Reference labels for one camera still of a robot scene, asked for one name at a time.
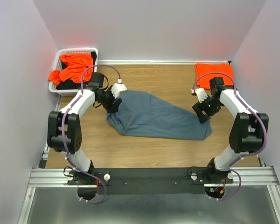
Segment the blue grey t shirt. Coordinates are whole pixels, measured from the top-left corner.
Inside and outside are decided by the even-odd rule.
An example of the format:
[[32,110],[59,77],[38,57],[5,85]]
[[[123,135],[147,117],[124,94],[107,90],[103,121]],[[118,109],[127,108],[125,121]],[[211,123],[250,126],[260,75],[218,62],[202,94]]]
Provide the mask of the blue grey t shirt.
[[210,122],[148,92],[128,90],[119,110],[107,114],[107,122],[126,136],[204,140],[212,134]]

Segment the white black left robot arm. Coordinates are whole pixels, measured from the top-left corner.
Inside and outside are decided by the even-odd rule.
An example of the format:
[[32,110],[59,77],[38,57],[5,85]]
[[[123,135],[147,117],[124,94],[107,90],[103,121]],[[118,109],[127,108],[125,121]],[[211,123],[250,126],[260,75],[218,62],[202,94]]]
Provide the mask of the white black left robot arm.
[[117,112],[122,102],[120,97],[127,91],[120,78],[115,84],[103,87],[105,80],[105,75],[94,72],[88,84],[83,84],[64,108],[50,112],[48,117],[48,146],[65,155],[72,166],[72,176],[78,177],[83,184],[99,179],[95,176],[93,162],[82,150],[81,117],[95,103],[108,113]]

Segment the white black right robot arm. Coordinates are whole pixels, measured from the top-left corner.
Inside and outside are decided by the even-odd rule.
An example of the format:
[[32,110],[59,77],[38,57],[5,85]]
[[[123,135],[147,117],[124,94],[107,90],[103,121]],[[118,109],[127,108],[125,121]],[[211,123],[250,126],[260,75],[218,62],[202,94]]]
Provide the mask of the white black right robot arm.
[[221,107],[226,107],[234,118],[228,147],[210,160],[202,171],[202,178],[215,183],[231,178],[231,167],[239,160],[259,154],[266,147],[269,117],[259,113],[240,96],[235,84],[227,85],[222,77],[210,80],[210,94],[204,88],[192,88],[198,102],[193,109],[201,124],[210,120]]

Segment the folded orange t shirt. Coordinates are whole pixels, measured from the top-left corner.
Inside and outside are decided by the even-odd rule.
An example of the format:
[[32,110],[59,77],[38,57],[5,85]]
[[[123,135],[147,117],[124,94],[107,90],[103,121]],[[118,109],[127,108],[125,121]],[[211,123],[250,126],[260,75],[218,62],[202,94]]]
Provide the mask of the folded orange t shirt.
[[225,85],[233,85],[233,82],[226,76],[223,76],[221,73],[224,73],[234,79],[233,68],[231,65],[222,63],[222,64],[206,64],[206,63],[197,63],[195,64],[196,79],[201,76],[212,73],[206,77],[201,78],[196,85],[204,88],[205,90],[210,89],[210,80],[214,77],[222,77]]

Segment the black t shirt in basket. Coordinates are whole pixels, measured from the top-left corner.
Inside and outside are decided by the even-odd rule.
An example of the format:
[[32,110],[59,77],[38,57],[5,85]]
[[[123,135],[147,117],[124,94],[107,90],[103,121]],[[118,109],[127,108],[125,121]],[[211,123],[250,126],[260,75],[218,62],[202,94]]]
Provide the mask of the black t shirt in basket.
[[[93,59],[96,62],[97,59],[97,53],[95,51],[92,51],[91,56],[93,57]],[[67,66],[62,63],[62,70],[65,69]],[[56,86],[57,90],[73,90],[73,89],[78,89],[80,87],[81,83],[74,83],[71,80],[67,80],[65,82],[61,82],[59,85]]]

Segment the crumpled orange t shirt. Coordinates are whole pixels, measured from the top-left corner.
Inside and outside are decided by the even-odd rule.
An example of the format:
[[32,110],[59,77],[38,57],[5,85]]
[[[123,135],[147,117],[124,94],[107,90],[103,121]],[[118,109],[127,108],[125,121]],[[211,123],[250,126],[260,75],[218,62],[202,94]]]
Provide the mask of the crumpled orange t shirt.
[[83,72],[94,65],[95,60],[91,54],[63,54],[59,56],[59,59],[67,67],[62,71],[53,70],[49,74],[48,80],[59,85],[61,82],[71,80],[74,83],[81,83],[81,77]]

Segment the white plastic laundry basket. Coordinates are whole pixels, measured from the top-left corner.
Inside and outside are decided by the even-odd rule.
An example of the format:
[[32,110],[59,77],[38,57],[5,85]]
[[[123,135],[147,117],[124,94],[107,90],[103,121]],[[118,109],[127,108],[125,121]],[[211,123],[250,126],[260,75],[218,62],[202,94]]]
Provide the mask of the white plastic laundry basket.
[[[63,54],[81,54],[81,53],[86,53],[86,54],[90,54],[92,51],[95,51],[97,53],[97,57],[98,57],[98,50],[96,48],[92,48],[92,47],[80,47],[80,48],[67,48],[67,49],[61,49],[57,52],[55,60],[54,60],[54,64],[53,64],[53,70],[62,70],[62,63],[61,60],[59,59],[60,55]],[[77,89],[73,89],[73,90],[57,90],[56,89],[56,85],[54,83],[52,83],[51,81],[49,81],[49,91],[52,93],[57,93],[61,96],[73,96],[76,94]]]

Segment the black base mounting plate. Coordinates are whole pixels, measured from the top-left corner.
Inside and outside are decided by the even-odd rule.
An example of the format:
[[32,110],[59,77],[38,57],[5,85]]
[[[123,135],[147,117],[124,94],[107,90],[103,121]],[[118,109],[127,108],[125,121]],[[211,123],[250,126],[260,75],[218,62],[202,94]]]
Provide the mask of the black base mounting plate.
[[189,168],[97,168],[92,176],[70,169],[63,172],[67,184],[77,186],[79,197],[93,201],[99,196],[207,194],[221,199],[233,183],[230,171]]

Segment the aluminium extrusion rail frame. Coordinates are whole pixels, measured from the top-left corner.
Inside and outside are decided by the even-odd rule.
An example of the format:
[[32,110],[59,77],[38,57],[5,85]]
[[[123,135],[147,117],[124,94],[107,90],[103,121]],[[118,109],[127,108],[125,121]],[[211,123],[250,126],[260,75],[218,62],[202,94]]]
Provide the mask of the aluminium extrusion rail frame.
[[[126,137],[110,127],[103,108],[82,117],[83,147],[97,168],[148,168],[156,172],[205,166],[228,143],[232,116],[223,109],[204,141]],[[22,224],[280,224],[279,181],[273,167],[257,157],[240,162],[242,187],[221,202],[204,195],[108,195],[100,204],[79,201],[70,186],[67,162],[46,148],[32,170],[20,217]]]

